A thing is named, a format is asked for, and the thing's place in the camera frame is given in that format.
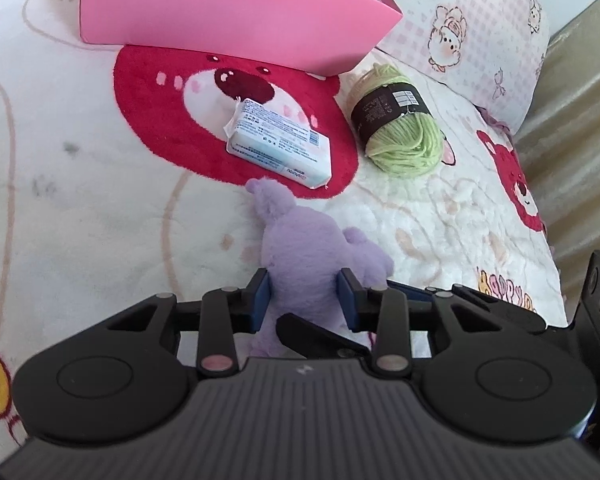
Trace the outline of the purple plush toy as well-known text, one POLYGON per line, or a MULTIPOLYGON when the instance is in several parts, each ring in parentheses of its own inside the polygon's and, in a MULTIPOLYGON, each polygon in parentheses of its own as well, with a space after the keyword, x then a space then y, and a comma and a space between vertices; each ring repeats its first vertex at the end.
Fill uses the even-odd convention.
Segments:
POLYGON ((272 298, 251 356, 277 358, 287 350, 276 322, 293 313, 326 330, 339 330, 344 316, 337 297, 337 275, 350 269, 365 287, 385 286, 393 259, 365 233, 341 229, 328 214, 300 206, 289 188, 272 179, 251 179, 255 211, 264 222, 261 266, 271 278, 272 298))

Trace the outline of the white soap bar pack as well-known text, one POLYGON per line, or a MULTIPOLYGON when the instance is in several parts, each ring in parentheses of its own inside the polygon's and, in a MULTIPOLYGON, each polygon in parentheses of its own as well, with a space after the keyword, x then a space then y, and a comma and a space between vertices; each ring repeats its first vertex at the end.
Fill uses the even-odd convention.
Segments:
POLYGON ((300 126, 251 99, 238 103, 224 127, 226 151, 316 190, 332 177, 327 136, 300 126))

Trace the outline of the green yarn ball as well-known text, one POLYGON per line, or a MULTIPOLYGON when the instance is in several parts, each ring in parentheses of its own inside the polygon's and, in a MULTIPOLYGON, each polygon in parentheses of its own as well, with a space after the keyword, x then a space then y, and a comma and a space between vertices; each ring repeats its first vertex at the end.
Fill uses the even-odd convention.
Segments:
POLYGON ((442 162, 443 133, 419 90, 394 66, 376 63, 358 78, 347 114, 364 154, 386 174, 419 177, 442 162))

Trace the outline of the bear print bed blanket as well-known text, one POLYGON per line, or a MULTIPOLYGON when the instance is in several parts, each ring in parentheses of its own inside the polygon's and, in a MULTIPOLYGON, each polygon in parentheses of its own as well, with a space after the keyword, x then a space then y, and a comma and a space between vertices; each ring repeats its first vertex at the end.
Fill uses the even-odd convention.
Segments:
POLYGON ((377 47, 334 77, 217 54, 85 44, 79 0, 0 0, 0 461, 26 438, 15 371, 37 351, 156 292, 243 284, 262 227, 226 151, 246 96, 331 140, 303 203, 385 249, 398 281, 464 284, 567 321, 558 272, 510 133, 446 84, 377 47), (390 64, 444 136, 434 170, 398 178, 357 144, 347 96, 390 64))

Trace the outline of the beige curtain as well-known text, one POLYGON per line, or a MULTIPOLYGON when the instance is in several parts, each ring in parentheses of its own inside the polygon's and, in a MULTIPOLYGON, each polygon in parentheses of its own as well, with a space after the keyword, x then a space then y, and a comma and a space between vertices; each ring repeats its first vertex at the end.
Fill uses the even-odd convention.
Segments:
POLYGON ((600 0, 550 40, 514 141, 573 314, 600 249, 600 0))

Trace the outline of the pink checkered pillow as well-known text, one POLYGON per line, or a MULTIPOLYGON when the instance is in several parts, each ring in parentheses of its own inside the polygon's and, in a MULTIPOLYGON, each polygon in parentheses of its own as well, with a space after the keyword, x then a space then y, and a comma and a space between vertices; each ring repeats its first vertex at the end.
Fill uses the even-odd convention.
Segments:
POLYGON ((402 18, 378 48, 446 84, 515 133, 550 40, 539 0, 394 0, 402 18))

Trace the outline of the pink cardboard box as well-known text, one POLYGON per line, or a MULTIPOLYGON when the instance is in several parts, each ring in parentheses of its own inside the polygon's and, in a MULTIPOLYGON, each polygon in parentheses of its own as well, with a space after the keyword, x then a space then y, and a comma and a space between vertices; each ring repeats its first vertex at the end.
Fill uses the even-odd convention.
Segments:
POLYGON ((87 44, 210 52, 348 72, 401 21, 393 0, 79 0, 87 44))

